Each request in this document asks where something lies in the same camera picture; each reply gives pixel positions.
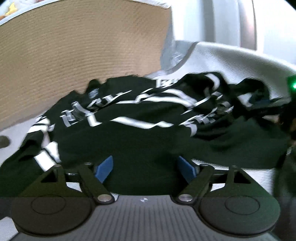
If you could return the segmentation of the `white plush duck toy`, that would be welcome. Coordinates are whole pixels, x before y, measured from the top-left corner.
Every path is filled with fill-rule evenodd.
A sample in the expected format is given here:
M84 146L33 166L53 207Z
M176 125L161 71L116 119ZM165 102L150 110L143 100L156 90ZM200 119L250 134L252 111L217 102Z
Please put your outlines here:
M4 1L1 4L1 20L15 13L17 10L18 9L14 1Z

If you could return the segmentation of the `woven tan upright mattress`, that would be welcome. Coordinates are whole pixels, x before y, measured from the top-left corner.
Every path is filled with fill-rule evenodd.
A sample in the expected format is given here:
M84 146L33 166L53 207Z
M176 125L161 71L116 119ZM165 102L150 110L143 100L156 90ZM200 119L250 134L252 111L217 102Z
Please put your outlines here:
M1 26L1 128L89 80L160 70L171 10L134 1L57 1Z

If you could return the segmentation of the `grey patterned bed sheet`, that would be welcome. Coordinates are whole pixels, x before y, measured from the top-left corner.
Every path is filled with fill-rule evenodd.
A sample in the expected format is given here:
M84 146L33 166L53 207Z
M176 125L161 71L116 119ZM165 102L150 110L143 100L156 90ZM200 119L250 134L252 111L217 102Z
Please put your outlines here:
M160 56L161 71L173 73L189 59L198 42L176 40L173 23L169 24Z

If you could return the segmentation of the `black printed sweatshirt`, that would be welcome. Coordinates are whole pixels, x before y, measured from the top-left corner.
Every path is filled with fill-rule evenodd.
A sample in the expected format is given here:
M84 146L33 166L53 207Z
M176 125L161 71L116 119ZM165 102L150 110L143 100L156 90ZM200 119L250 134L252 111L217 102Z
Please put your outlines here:
M107 190L166 195L186 182L178 157L222 166L271 169L288 136L255 118L239 101L269 101L255 79L227 84L220 73L188 74L176 82L137 76L92 80L39 116L20 148L1 165L1 197L15 197L54 165L74 169L112 157Z

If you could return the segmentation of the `grey tabby cat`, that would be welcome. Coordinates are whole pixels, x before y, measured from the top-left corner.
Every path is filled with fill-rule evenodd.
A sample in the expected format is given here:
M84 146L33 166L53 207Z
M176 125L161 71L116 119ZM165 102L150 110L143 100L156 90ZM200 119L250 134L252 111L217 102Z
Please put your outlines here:
M7 136L0 136L0 148L6 148L11 144L11 140Z

